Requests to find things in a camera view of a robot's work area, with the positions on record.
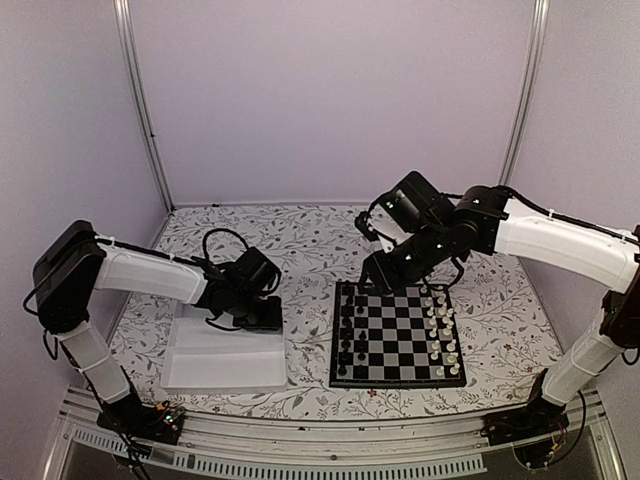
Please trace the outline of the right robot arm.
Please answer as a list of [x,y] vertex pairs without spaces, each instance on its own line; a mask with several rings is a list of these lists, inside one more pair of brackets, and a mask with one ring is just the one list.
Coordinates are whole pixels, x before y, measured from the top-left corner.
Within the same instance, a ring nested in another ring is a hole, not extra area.
[[[386,294],[470,253],[517,258],[546,312],[573,317],[553,327],[565,350],[538,376],[517,427],[537,436],[584,385],[639,347],[639,233],[544,209],[507,186],[474,186],[457,201],[405,179],[358,214],[356,228],[380,250],[362,278]],[[575,317],[584,315],[584,320]]]

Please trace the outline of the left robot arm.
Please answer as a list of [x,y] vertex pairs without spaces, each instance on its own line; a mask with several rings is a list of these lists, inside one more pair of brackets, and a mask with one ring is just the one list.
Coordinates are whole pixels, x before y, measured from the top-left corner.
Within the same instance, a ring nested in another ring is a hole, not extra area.
[[94,314],[109,297],[162,297],[215,318],[229,315],[240,330],[274,330],[282,324],[280,268],[258,248],[216,263],[208,252],[189,258],[99,234],[73,221],[36,261],[23,307],[52,336],[85,377],[111,419],[128,434],[148,426],[148,412],[115,359]]

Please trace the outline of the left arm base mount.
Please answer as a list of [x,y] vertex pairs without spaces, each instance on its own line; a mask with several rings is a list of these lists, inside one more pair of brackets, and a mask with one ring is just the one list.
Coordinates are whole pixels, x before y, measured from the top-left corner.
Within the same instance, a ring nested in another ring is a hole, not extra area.
[[155,406],[136,399],[122,399],[105,403],[97,419],[97,425],[122,435],[176,445],[185,420],[182,406],[163,401]]

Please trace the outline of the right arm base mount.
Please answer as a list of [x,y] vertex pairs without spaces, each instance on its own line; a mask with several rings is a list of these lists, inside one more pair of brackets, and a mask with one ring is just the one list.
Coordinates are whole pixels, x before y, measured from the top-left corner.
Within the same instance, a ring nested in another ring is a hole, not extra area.
[[526,406],[484,415],[482,422],[480,436],[491,446],[543,436],[542,440],[514,448],[516,460],[530,469],[545,468],[552,462],[569,426],[563,410],[534,411]]

